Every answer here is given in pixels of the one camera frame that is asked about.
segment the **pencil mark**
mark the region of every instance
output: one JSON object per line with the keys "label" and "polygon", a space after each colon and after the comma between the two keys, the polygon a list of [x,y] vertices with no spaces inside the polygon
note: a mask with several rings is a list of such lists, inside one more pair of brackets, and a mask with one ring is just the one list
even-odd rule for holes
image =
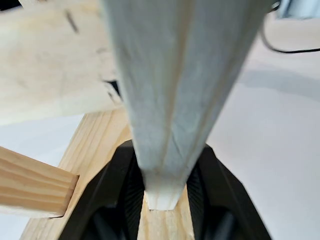
{"label": "pencil mark", "polygon": [[108,92],[109,97],[111,98],[111,101],[113,102],[113,104],[117,104],[117,102],[114,100],[114,96],[112,96],[112,94],[110,92]]}
{"label": "pencil mark", "polygon": [[76,34],[79,33],[79,29],[78,29],[78,27],[77,27],[77,25],[76,25],[76,23],[75,23],[75,21],[74,21],[74,19],[73,19],[73,17],[72,17],[71,12],[69,12],[69,10],[65,10],[65,17],[66,17],[67,21],[69,22],[72,30],[73,30]]}
{"label": "pencil mark", "polygon": [[100,47],[96,50],[96,53],[97,54],[102,54],[102,53],[105,53],[107,52],[107,49],[105,47]]}

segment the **black cable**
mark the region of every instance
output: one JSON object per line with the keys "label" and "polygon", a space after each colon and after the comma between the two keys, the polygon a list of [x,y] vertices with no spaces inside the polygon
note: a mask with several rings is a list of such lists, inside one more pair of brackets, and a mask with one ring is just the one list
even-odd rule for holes
{"label": "black cable", "polygon": [[[272,10],[270,12],[273,12],[277,10],[280,6],[281,2],[279,1],[278,4],[274,4]],[[282,50],[273,47],[269,41],[266,38],[266,31],[265,31],[265,20],[262,23],[261,29],[260,29],[260,34],[261,34],[261,39],[263,44],[270,49],[271,51],[280,53],[280,54],[303,54],[303,53],[314,53],[314,52],[320,52],[320,48],[312,48],[312,49],[300,49],[300,50]]]}

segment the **ribbed black plastic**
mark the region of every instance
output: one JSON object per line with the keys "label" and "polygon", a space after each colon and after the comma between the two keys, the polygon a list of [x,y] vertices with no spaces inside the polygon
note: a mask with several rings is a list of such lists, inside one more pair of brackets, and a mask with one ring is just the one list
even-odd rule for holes
{"label": "ribbed black plastic", "polygon": [[195,240],[270,240],[241,182],[206,146],[187,181]]}
{"label": "ribbed black plastic", "polygon": [[131,141],[87,185],[59,240],[136,240],[144,184]]}

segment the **white surface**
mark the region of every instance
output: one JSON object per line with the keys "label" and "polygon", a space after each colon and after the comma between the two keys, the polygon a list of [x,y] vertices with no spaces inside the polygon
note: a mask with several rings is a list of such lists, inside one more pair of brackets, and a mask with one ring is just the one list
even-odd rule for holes
{"label": "white surface", "polygon": [[[266,29],[274,45],[294,49],[319,47],[319,26],[277,21]],[[277,54],[258,41],[208,139],[244,183],[274,240],[320,239],[319,63],[320,53]],[[3,126],[0,146],[56,166],[80,119]],[[19,239],[26,223],[1,215],[0,239]]]}

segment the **wooden stick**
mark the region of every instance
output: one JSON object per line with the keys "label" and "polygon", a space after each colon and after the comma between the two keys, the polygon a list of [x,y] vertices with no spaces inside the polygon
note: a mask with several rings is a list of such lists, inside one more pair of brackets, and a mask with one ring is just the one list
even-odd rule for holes
{"label": "wooden stick", "polygon": [[171,210],[271,0],[102,0],[150,209]]}
{"label": "wooden stick", "polygon": [[0,125],[122,105],[95,0],[3,12],[0,39]]}
{"label": "wooden stick", "polygon": [[[86,114],[59,164],[64,170],[79,174],[64,217],[31,219],[21,240],[57,240],[87,183],[112,158],[116,147],[130,138],[124,109]],[[194,239],[186,190],[174,211],[149,211],[144,199],[138,239]]]}
{"label": "wooden stick", "polygon": [[0,147],[0,212],[63,216],[78,176]]}

